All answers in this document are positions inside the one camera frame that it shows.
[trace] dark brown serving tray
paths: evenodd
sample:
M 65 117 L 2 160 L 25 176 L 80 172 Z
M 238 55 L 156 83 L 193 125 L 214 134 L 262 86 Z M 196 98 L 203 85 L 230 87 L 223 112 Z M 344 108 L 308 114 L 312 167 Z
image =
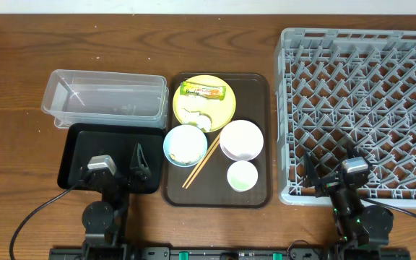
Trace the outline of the dark brown serving tray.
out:
M 173 96 L 182 81 L 190 77 L 208 74 L 225 80 L 233 89 L 237 107 L 233 120 L 243 119 L 255 123 L 263 133 L 264 146 L 251 162 L 258 169 L 258 182 L 245 192 L 234 191 L 228 183 L 228 168 L 234 163 L 218 147 L 197 178 L 188 189 L 182 188 L 194 167 L 177 167 L 167 160 L 163 163 L 162 195 L 177 207 L 226 207 L 258 209 L 269 203 L 272 197 L 272 158 L 269 85 L 259 74 L 182 73 L 174 78 L 170 87 L 168 131 L 180 125 L 173 113 Z M 219 134 L 207 134 L 208 145 Z

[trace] clear plastic container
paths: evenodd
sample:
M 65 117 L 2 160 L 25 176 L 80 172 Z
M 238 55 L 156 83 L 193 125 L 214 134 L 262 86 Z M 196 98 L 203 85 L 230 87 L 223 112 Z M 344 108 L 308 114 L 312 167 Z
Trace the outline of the clear plastic container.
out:
M 168 95 L 162 76 L 58 69 L 41 110 L 53 115 L 59 128 L 89 123 L 164 129 Z

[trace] light blue bowl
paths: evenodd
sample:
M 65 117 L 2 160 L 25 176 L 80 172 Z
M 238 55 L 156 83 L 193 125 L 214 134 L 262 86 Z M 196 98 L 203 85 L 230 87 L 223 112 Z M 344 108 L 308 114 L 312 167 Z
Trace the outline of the light blue bowl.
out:
M 178 162 L 170 157 L 170 151 L 173 145 L 178 145 L 178 149 L 187 153 L 200 151 L 201 156 L 198 160 L 191 161 L 188 163 Z M 207 153 L 208 142 L 207 137 L 203 134 L 202 130 L 195 126 L 182 125 L 173 128 L 165 137 L 163 142 L 163 153 L 165 153 L 166 159 L 170 163 L 179 167 L 191 167 L 197 164 Z

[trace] white wall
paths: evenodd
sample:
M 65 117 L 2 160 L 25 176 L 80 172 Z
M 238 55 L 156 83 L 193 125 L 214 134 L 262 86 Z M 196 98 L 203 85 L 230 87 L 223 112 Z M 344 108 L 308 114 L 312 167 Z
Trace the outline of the white wall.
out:
M 0 0 L 0 14 L 416 14 L 415 0 Z

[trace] tray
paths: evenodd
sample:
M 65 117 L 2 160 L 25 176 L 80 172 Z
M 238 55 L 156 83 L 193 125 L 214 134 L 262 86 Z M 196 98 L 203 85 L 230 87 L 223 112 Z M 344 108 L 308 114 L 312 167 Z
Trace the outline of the tray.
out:
M 351 142 L 374 164 L 360 195 L 416 208 L 416 32 L 287 28 L 274 55 L 282 202 L 331 205 L 303 153 L 330 173 Z
M 259 156 L 251 161 L 258 169 L 258 182 L 251 190 L 245 192 L 232 190 L 227 180 L 227 171 L 234 161 L 226 157 L 218 147 L 188 189 L 182 188 L 182 185 L 194 167 L 180 168 L 165 160 L 162 177 L 163 198 L 177 207 L 261 208 L 272 197 L 269 85 L 259 74 L 182 73 L 173 81 L 169 103 L 173 103 L 174 91 L 182 81 L 200 74 L 209 74 L 225 80 L 232 87 L 237 100 L 233 120 L 248 120 L 261 129 L 264 147 Z M 168 110 L 169 131 L 180 124 L 174 116 L 173 109 Z M 209 144 L 219 132 L 220 130 L 207 134 Z
M 66 137 L 57 184 L 62 189 L 70 188 L 80 179 L 81 167 L 98 155 L 110 155 L 118 170 L 129 170 L 134 145 L 138 142 L 152 176 L 145 182 L 135 180 L 127 186 L 127 191 L 133 194 L 154 193 L 160 185 L 163 137 L 164 131 L 156 128 L 76 123 L 70 126 Z

